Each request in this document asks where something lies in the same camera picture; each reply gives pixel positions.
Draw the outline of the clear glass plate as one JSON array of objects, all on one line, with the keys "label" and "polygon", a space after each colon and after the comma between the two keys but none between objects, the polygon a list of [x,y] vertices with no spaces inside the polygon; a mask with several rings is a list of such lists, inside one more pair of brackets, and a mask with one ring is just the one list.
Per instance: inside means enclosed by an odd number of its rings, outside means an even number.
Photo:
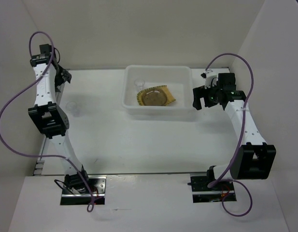
[{"label": "clear glass plate", "polygon": [[167,96],[164,91],[153,89],[144,92],[141,100],[144,106],[164,106],[167,102]]}]

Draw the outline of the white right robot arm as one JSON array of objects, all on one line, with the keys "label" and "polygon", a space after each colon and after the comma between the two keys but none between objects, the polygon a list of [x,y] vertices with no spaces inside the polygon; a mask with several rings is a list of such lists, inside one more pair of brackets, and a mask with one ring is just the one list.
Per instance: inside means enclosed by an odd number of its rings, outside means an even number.
[{"label": "white right robot arm", "polygon": [[222,106],[238,138],[235,154],[229,164],[211,166],[207,170],[206,186],[216,190],[226,181],[267,179],[276,156],[276,148],[269,145],[260,134],[245,93],[236,89],[235,74],[216,74],[207,70],[201,77],[205,84],[193,89],[193,107],[201,110],[203,106]]}]

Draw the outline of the clear glass cup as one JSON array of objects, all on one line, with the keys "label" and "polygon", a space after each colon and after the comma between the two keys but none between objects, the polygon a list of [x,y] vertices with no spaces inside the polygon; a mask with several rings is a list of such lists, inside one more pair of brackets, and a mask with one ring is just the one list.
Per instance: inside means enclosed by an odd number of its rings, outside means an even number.
[{"label": "clear glass cup", "polygon": [[78,117],[80,115],[80,109],[76,102],[70,101],[66,104],[66,110],[73,116]]},{"label": "clear glass cup", "polygon": [[138,92],[144,90],[144,86],[145,86],[145,81],[143,79],[136,79],[134,81],[134,85],[135,85],[135,88]]}]

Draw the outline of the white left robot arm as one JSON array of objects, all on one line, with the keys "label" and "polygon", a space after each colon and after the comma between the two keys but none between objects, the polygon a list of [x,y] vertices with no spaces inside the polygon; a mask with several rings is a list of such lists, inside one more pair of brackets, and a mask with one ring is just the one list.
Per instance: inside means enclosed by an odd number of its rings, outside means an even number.
[{"label": "white left robot arm", "polygon": [[65,170],[64,186],[69,192],[75,190],[85,193],[90,189],[87,173],[75,155],[68,129],[68,116],[57,103],[56,94],[65,82],[71,82],[71,74],[57,62],[55,49],[49,44],[40,45],[40,54],[34,55],[30,64],[39,78],[48,64],[51,64],[43,78],[37,83],[37,94],[34,106],[28,109],[28,115],[39,132],[48,138],[63,156],[62,166]]}]

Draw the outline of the woven bamboo tray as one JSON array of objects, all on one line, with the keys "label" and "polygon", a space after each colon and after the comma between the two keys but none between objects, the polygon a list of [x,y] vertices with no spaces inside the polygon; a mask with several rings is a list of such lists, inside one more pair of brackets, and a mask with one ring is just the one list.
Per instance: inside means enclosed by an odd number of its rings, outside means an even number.
[{"label": "woven bamboo tray", "polygon": [[171,104],[171,103],[173,103],[173,102],[176,101],[176,99],[173,97],[173,95],[169,91],[167,85],[161,85],[161,86],[156,86],[156,87],[150,87],[150,88],[147,88],[147,89],[144,89],[144,90],[138,92],[136,98],[137,98],[137,102],[138,102],[138,105],[139,106],[144,106],[142,104],[142,100],[141,100],[142,94],[144,92],[146,92],[146,91],[150,91],[150,90],[153,90],[153,89],[162,90],[166,94],[166,96],[167,96],[167,102],[166,102],[166,104],[164,106],[168,106],[169,104]]}]

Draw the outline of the white plastic bin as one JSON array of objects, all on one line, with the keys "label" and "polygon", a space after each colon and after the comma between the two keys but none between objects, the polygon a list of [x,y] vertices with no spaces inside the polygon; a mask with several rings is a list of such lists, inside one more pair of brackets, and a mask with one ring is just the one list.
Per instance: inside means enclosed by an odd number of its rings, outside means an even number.
[{"label": "white plastic bin", "polygon": [[[136,79],[145,81],[144,89],[167,85],[176,99],[168,106],[139,106]],[[122,106],[135,118],[147,120],[188,120],[193,111],[192,71],[187,66],[129,65],[125,69]]]}]

